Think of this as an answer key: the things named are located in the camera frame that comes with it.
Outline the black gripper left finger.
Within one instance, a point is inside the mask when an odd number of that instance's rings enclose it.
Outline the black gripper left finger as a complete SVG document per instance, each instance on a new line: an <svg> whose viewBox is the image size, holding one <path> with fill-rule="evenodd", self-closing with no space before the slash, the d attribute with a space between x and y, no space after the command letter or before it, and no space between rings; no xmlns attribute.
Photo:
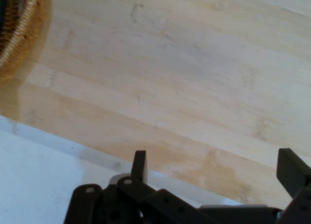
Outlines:
<svg viewBox="0 0 311 224"><path fill-rule="evenodd" d="M184 200L146 184L146 151L136 151L130 175L105 189L78 186L72 193L66 224L215 224Z"/></svg>

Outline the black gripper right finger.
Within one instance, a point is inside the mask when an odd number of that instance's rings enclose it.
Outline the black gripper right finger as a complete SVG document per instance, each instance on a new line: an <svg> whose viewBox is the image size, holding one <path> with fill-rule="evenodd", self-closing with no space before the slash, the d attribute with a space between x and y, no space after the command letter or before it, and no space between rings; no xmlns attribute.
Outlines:
<svg viewBox="0 0 311 224"><path fill-rule="evenodd" d="M292 200L283 210L279 224L311 222L311 168L291 149L278 150L276 176Z"/></svg>

